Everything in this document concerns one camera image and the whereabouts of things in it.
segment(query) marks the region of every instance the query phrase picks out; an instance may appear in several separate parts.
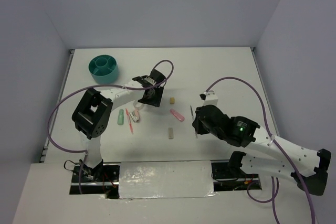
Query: pink marker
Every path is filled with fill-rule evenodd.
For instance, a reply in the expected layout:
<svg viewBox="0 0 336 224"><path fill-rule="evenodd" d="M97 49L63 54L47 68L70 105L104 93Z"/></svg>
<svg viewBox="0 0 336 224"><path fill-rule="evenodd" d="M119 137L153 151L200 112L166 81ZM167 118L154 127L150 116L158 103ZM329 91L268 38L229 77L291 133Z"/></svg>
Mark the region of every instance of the pink marker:
<svg viewBox="0 0 336 224"><path fill-rule="evenodd" d="M170 109L170 113L172 113L180 122L184 121L184 116L179 114L176 110Z"/></svg>

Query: black wire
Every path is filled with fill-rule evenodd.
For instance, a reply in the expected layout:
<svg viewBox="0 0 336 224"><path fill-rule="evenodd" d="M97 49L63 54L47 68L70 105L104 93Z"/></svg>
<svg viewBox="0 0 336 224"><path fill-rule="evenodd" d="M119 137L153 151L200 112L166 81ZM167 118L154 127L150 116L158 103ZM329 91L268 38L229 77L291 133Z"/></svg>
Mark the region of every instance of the black wire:
<svg viewBox="0 0 336 224"><path fill-rule="evenodd" d="M67 164L67 162L70 162L70 163L73 163L74 165L77 165L74 161L66 160L66 161L64 162L64 164L63 164L64 169L65 169L65 170L68 170L68 171L70 171L70 172L76 173L75 170L70 170L70 169L67 169L67 168L66 168L66 164Z"/></svg>

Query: white panel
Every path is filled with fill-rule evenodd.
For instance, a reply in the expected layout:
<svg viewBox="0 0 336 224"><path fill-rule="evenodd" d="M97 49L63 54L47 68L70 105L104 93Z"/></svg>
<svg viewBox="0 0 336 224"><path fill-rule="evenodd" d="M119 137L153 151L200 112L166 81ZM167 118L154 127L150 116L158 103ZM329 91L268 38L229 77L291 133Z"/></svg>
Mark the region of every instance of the white panel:
<svg viewBox="0 0 336 224"><path fill-rule="evenodd" d="M121 163L122 199L214 196L210 161Z"/></svg>
<svg viewBox="0 0 336 224"><path fill-rule="evenodd" d="M41 0L70 48L254 46L279 0Z"/></svg>
<svg viewBox="0 0 336 224"><path fill-rule="evenodd" d="M335 0L281 0L258 46L260 71L281 136L305 148L336 152ZM324 196L314 197L320 223L335 222L336 159Z"/></svg>

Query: black bracket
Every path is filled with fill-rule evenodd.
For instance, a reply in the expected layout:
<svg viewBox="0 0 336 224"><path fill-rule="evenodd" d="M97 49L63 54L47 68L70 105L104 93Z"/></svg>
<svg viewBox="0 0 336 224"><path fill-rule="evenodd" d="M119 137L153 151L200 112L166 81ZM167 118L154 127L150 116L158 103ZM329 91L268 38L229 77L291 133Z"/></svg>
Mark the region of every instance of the black bracket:
<svg viewBox="0 0 336 224"><path fill-rule="evenodd" d="M138 76L134 77L132 80L137 81L143 87L147 88L162 82L165 78L166 77L162 73L160 73L156 69L153 69L149 76L141 76L141 77ZM143 97L140 100L138 100L138 102L148 104L154 107L159 107L162 99L162 94L163 94L163 87L147 89Z"/></svg>
<svg viewBox="0 0 336 224"><path fill-rule="evenodd" d="M216 106L206 105L196 108L193 127L199 135L211 133L230 145L246 147L256 140L253 135L260 125L243 116L229 118Z"/></svg>
<svg viewBox="0 0 336 224"><path fill-rule="evenodd" d="M321 196L324 194L324 190L327 185L328 180L327 170L330 164L331 152L325 149L321 149L317 152L317 155L320 157L320 164L319 167L315 167L314 169L315 174L309 177L302 176L302 178L310 194ZM296 173L291 173L290 175L297 182L297 186L301 190L303 190L303 186L301 181L299 180L298 175Z"/></svg>
<svg viewBox="0 0 336 224"><path fill-rule="evenodd" d="M113 103L94 88L88 89L77 105L72 120L88 139L100 136L107 128Z"/></svg>
<svg viewBox="0 0 336 224"><path fill-rule="evenodd" d="M243 157L246 155L244 152L233 152L227 167L229 168L230 172L235 176L239 177L242 174L245 174L240 168L242 167L242 160Z"/></svg>
<svg viewBox="0 0 336 224"><path fill-rule="evenodd" d="M102 174L103 174L103 166L104 161L101 160L101 162L96 165L94 168L91 168L89 166L87 166L86 164L83 165L83 172L82 174L86 177L88 177L90 180L92 181L97 181L98 179L101 178Z"/></svg>

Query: green marker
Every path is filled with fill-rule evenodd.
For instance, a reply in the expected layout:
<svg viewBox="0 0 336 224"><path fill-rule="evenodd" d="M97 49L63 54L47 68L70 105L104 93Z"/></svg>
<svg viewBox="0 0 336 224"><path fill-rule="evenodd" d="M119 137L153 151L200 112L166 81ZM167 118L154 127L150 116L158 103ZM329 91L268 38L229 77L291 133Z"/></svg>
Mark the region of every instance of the green marker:
<svg viewBox="0 0 336 224"><path fill-rule="evenodd" d="M121 109L119 110L119 115L118 115L118 125L123 125L124 124L124 110Z"/></svg>

